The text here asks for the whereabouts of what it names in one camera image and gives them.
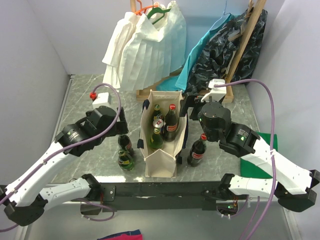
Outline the cola glass bottle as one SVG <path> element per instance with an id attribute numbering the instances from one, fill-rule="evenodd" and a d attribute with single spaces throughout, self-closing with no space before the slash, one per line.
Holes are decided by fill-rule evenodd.
<path id="1" fill-rule="evenodd" d="M 176 105 L 172 103 L 169 105 L 168 113 L 164 118 L 163 137 L 167 142 L 172 142 L 175 140 L 178 122 L 179 120 L 176 114 Z"/>

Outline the cream canvas tote bag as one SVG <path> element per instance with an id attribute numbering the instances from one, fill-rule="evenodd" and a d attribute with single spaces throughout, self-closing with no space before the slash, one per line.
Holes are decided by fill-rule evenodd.
<path id="1" fill-rule="evenodd" d="M 137 147 L 148 178 L 175 178 L 188 138 L 187 115 L 179 116 L 180 91 L 151 91 L 142 107 Z"/>

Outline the silver beverage can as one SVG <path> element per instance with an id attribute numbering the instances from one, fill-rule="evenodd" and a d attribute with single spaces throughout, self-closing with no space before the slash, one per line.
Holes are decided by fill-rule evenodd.
<path id="1" fill-rule="evenodd" d="M 156 129 L 159 129 L 161 132 L 163 132 L 164 128 L 164 121 L 161 118 L 157 118 L 152 123 L 153 127 Z"/>

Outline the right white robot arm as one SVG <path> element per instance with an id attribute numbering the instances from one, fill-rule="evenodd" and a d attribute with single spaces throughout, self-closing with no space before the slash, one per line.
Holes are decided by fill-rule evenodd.
<path id="1" fill-rule="evenodd" d="M 219 200 L 242 195 L 276 197 L 282 207 L 298 213 L 315 205 L 317 193 L 313 187 L 320 182 L 319 171 L 299 167 L 272 149 L 256 131 L 233 122 L 231 111 L 221 101 L 205 101 L 187 93 L 180 101 L 179 115 L 184 117 L 189 108 L 192 108 L 190 119 L 199 121 L 207 141 L 217 142 L 226 153 L 252 163 L 271 176 L 253 178 L 226 173 L 213 197 Z"/>

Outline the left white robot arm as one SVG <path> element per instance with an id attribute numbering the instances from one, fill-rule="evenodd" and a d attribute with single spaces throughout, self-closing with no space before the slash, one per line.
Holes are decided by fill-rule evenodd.
<path id="1" fill-rule="evenodd" d="M 106 137 L 127 134 L 128 124 L 122 107 L 100 106 L 86 112 L 76 123 L 66 125 L 47 151 L 21 177 L 0 189 L 0 203 L 9 220 L 28 226 L 45 211 L 71 200 L 96 201 L 101 184 L 90 174 L 73 182 L 47 187 L 56 174 L 85 152 L 99 146 Z"/>

